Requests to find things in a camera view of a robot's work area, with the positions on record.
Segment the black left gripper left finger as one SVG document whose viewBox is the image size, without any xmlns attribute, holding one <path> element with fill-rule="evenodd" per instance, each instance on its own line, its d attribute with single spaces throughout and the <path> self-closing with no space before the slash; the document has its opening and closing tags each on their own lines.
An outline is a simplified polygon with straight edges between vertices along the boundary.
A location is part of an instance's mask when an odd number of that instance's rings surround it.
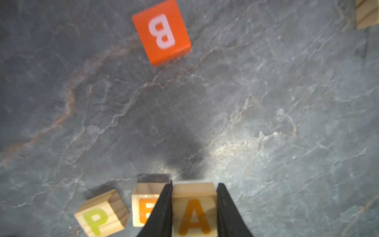
<svg viewBox="0 0 379 237">
<path fill-rule="evenodd" d="M 138 183 L 137 187 L 144 195 L 159 195 L 139 237 L 173 236 L 172 181 L 168 183 Z"/>
</svg>

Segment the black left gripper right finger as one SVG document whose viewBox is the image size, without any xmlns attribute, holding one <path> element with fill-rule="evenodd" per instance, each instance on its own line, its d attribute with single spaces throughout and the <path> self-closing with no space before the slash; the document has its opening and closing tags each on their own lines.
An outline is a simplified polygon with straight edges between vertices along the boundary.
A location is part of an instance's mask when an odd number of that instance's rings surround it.
<svg viewBox="0 0 379 237">
<path fill-rule="evenodd" d="M 217 187 L 218 237 L 253 237 L 224 183 Z"/>
</svg>

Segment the wooden block letter E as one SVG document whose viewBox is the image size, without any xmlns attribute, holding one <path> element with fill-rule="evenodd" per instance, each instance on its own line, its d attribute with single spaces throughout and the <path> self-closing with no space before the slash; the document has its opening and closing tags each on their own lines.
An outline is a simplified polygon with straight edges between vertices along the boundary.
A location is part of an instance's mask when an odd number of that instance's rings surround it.
<svg viewBox="0 0 379 237">
<path fill-rule="evenodd" d="M 166 183 L 137 183 L 133 190 L 132 219 L 134 227 L 144 227 Z"/>
</svg>

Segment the wooden block letter A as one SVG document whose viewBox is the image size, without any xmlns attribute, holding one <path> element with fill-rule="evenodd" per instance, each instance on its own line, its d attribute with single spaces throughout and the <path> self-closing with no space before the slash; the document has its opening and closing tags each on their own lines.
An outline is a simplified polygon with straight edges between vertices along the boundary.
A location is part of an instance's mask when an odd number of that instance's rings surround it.
<svg viewBox="0 0 379 237">
<path fill-rule="evenodd" d="M 174 237 L 216 237 L 217 192 L 213 183 L 173 186 Z"/>
</svg>

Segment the wooden block letter P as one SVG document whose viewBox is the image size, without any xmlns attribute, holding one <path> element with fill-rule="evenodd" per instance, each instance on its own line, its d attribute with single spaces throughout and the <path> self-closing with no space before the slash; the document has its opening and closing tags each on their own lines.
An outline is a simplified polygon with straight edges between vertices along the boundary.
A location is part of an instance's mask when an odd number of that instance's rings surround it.
<svg viewBox="0 0 379 237">
<path fill-rule="evenodd" d="M 130 213 L 116 189 L 87 200 L 75 218 L 89 237 L 107 237 L 123 230 Z"/>
</svg>

